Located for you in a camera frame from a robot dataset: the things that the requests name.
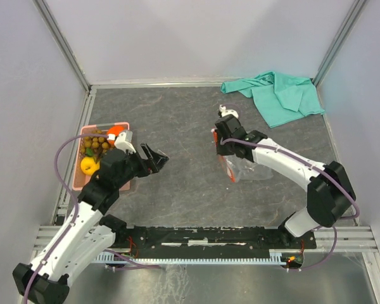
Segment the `clear zip top bag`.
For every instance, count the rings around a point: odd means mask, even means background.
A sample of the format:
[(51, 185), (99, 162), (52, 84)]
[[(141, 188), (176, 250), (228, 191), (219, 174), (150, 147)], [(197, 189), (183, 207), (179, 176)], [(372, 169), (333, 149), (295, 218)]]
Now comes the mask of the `clear zip top bag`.
[(273, 177), (272, 170), (269, 167), (237, 158), (235, 155), (217, 156), (223, 171), (231, 182), (264, 181)]

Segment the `orange toy fruit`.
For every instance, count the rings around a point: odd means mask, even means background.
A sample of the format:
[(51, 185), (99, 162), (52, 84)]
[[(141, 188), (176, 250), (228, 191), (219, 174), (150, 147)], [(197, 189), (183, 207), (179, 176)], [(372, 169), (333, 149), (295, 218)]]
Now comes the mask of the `orange toy fruit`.
[(111, 127), (106, 135), (107, 135), (107, 141), (111, 146), (115, 145), (115, 140), (117, 137), (125, 130), (125, 127), (123, 125), (114, 125)]

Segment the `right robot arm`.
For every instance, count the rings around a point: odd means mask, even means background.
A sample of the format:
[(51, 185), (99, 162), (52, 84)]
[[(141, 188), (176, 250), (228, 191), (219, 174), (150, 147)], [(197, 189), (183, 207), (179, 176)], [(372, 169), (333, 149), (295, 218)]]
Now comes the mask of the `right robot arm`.
[(282, 147), (257, 130), (246, 132), (232, 113), (220, 114), (213, 131), (218, 155), (235, 156), (272, 169), (306, 192), (306, 206), (285, 219), (277, 233), (284, 247), (292, 248), (308, 231), (332, 227), (338, 220), (345, 219), (345, 212), (350, 207), (355, 209), (352, 217), (359, 216), (356, 195), (342, 164), (313, 161)]

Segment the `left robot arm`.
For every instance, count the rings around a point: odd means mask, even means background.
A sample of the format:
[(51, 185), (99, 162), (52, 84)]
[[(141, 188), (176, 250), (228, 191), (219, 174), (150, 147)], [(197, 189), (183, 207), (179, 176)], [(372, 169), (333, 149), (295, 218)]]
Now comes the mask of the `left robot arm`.
[(168, 156), (147, 144), (141, 148), (146, 158), (136, 150), (107, 152), (52, 240), (30, 263), (15, 267), (13, 278), (24, 303), (63, 303), (74, 281), (101, 252), (126, 243), (124, 228), (100, 221), (119, 198), (122, 186), (158, 173), (168, 162)]

